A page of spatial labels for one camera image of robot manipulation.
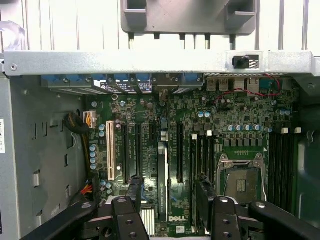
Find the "silver finned heatsink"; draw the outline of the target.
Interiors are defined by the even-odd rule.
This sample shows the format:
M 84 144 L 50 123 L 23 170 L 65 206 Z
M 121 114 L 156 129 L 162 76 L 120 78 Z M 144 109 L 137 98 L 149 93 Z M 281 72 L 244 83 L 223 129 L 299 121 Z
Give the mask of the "silver finned heatsink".
M 141 209 L 140 216 L 147 234 L 151 237 L 154 237 L 156 235 L 155 210 Z

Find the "silver CPU socket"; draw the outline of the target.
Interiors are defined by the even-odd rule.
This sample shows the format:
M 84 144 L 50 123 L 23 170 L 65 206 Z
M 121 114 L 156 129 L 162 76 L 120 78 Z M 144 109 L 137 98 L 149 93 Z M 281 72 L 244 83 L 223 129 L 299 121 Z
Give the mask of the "silver CPU socket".
M 216 194 L 246 205 L 254 200 L 267 200 L 266 164 L 263 154 L 229 158 L 222 153 L 216 167 Z

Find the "Nvidia Quadro graphics card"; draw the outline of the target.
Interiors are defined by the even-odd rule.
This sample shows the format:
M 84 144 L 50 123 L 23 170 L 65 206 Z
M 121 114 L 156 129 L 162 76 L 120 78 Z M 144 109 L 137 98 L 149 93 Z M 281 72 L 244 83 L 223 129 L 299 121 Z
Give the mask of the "Nvidia Quadro graphics card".
M 168 220 L 168 148 L 164 142 L 158 143 L 158 218 Z

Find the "long black expansion slot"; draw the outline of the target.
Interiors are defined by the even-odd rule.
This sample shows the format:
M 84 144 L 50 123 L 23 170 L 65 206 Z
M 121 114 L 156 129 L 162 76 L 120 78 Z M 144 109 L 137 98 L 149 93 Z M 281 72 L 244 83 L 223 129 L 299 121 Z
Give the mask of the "long black expansion slot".
M 184 126 L 182 123 L 177 124 L 177 182 L 179 184 L 184 181 L 184 170 L 183 170 L 183 145 L 184 145 Z
M 130 157 L 129 157 L 129 132 L 126 124 L 122 125 L 122 171 L 123 184 L 127 185 L 130 181 Z
M 135 126 L 136 175 L 142 176 L 142 125 Z

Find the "black RAM slot bank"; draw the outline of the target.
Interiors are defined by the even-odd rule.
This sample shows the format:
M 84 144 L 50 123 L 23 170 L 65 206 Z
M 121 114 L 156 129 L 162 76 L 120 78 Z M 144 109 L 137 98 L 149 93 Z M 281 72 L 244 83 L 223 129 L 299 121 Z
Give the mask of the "black RAM slot bank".
M 299 135 L 283 127 L 269 136 L 267 200 L 287 212 L 296 206 Z
M 199 176 L 205 176 L 211 184 L 215 183 L 215 137 L 204 130 L 192 134 L 190 136 L 189 159 L 191 221 L 198 228 L 201 218 L 196 203 L 197 179 Z

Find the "white PCI expansion slot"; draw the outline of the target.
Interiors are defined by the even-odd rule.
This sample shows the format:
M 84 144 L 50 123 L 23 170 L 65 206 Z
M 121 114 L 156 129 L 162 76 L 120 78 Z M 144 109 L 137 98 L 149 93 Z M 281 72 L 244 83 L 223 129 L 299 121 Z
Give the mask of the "white PCI expansion slot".
M 106 122 L 106 158 L 107 158 L 107 179 L 114 181 L 116 177 L 116 147 L 115 147 L 115 122 Z

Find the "grey metal PC case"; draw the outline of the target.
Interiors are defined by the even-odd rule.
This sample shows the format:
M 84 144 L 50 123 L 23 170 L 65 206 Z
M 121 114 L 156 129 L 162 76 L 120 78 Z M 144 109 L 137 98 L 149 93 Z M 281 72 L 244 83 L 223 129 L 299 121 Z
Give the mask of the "grey metal PC case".
M 259 55 L 256 69 L 234 56 Z M 207 77 L 259 78 L 259 92 L 297 94 L 296 204 L 292 214 L 320 230 L 320 54 L 300 51 L 9 51 L 0 56 L 0 240 L 24 236 L 80 200 L 102 202 L 90 167 L 83 112 L 90 97 L 207 91 Z

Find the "white power connector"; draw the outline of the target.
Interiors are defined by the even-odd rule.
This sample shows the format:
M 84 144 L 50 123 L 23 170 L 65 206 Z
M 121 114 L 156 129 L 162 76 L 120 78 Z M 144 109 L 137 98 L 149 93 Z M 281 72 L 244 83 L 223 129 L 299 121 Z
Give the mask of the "white power connector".
M 84 111 L 83 122 L 88 125 L 90 129 L 95 129 L 97 126 L 97 114 L 96 111 Z

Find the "green Dell motherboard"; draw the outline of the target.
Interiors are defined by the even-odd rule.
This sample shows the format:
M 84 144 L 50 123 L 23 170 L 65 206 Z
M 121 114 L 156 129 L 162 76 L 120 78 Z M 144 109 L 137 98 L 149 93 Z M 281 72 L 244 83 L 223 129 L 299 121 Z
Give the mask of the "green Dell motherboard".
M 201 130 L 215 139 L 215 182 L 219 157 L 253 157 L 262 153 L 265 162 L 265 190 L 268 201 L 268 168 L 270 134 L 298 126 L 292 90 L 272 96 L 263 91 L 259 96 L 244 92 L 221 96 L 220 92 L 196 90 L 172 94 L 161 99 L 155 94 L 101 95 L 88 98 L 88 111 L 96 111 L 96 128 L 89 133 L 91 171 L 97 176 L 97 192 L 103 203 L 127 194 L 129 184 L 123 184 L 122 125 L 128 127 L 129 181 L 137 176 L 136 125 L 142 126 L 142 187 L 141 210 L 154 209 L 155 237 L 199 237 L 209 232 L 200 219 L 195 227 L 191 219 L 190 140 Z M 114 121 L 115 179 L 108 180 L 106 122 Z M 183 183 L 177 179 L 177 124 L 183 124 Z M 156 140 L 150 141 L 150 124 L 156 125 Z M 158 205 L 158 144 L 167 146 L 168 217 L 159 220 Z

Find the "rear IO port block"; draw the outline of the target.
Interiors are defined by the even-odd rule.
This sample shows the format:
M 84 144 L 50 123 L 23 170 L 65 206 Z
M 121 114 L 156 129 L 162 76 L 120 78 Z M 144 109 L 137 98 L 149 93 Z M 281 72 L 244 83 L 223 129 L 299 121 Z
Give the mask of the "rear IO port block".
M 260 79 L 257 77 L 207 77 L 206 90 L 209 92 L 224 93 L 235 90 L 236 92 L 259 92 Z

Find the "white case label sticker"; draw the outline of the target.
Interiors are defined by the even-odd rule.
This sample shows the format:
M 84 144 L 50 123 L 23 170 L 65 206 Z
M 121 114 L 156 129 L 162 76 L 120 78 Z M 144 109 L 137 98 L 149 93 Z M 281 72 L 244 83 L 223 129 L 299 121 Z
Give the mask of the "white case label sticker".
M 3 118 L 0 118 L 0 154 L 6 153 L 5 143 L 5 122 Z

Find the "clear plastic object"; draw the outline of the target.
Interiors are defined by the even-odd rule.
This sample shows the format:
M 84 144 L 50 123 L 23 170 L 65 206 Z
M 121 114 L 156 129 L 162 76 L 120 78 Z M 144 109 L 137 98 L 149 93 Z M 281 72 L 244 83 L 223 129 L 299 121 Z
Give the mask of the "clear plastic object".
M 0 43 L 5 52 L 25 50 L 25 29 L 13 21 L 0 21 Z

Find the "black case intrusion switch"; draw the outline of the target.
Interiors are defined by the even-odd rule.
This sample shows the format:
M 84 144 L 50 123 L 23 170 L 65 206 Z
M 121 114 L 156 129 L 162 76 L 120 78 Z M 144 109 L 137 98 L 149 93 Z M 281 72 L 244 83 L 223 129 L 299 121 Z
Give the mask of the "black case intrusion switch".
M 259 55 L 238 55 L 232 58 L 234 69 L 258 69 Z

